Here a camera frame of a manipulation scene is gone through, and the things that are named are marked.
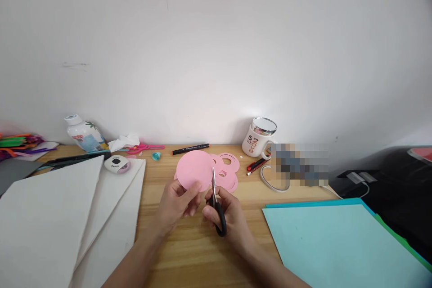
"teal thimble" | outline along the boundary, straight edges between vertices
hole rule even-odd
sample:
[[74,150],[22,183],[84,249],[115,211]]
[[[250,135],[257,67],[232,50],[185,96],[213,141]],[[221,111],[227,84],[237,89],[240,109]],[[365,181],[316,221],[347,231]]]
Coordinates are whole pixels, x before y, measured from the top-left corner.
[[159,159],[161,158],[161,153],[160,152],[155,152],[152,154],[152,159],[155,161],[159,161]]

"white cardboard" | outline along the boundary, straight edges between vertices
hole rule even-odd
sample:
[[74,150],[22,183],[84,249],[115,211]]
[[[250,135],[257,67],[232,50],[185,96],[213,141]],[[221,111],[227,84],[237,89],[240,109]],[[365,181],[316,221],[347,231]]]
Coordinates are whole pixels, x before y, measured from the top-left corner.
[[15,182],[0,199],[0,285],[67,288],[103,157]]
[[122,174],[114,174],[104,167],[101,169],[75,268],[78,267],[118,201],[130,186],[136,173],[143,165],[143,160],[130,159],[129,163],[131,164],[130,169]]
[[144,171],[145,160],[75,270],[73,288],[100,288],[134,245]]

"pink scissors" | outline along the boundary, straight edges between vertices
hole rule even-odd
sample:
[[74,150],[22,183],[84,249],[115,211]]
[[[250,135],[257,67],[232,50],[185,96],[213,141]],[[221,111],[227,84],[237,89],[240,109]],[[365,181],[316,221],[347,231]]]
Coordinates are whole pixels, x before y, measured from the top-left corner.
[[135,145],[134,147],[129,149],[128,154],[137,154],[141,151],[147,150],[147,149],[164,149],[164,145]]

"scissors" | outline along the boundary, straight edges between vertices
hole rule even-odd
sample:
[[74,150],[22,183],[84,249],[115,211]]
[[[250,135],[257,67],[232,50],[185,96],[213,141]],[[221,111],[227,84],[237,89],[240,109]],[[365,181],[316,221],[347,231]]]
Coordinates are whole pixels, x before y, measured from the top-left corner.
[[164,149],[164,148],[165,148],[164,145],[141,145],[140,143],[139,145],[135,145],[134,147],[130,148],[128,154],[137,154],[147,149]]
[[215,168],[213,168],[213,179],[211,180],[211,184],[213,186],[213,194],[211,195],[210,199],[207,200],[207,203],[212,206],[214,209],[216,209],[217,213],[219,214],[220,218],[220,225],[222,226],[222,230],[216,225],[216,232],[219,236],[224,237],[226,235],[226,221],[225,221],[225,214],[224,210],[222,209],[221,204],[217,202],[216,198],[216,174],[215,174]]

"tissue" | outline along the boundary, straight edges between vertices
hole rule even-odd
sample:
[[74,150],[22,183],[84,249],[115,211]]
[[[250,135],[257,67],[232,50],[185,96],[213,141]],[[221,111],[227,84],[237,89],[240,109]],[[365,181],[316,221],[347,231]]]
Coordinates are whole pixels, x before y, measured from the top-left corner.
[[139,145],[140,140],[138,135],[129,134],[128,136],[120,135],[120,137],[114,141],[108,143],[109,150],[111,152],[118,151],[122,148],[134,147],[135,145]]

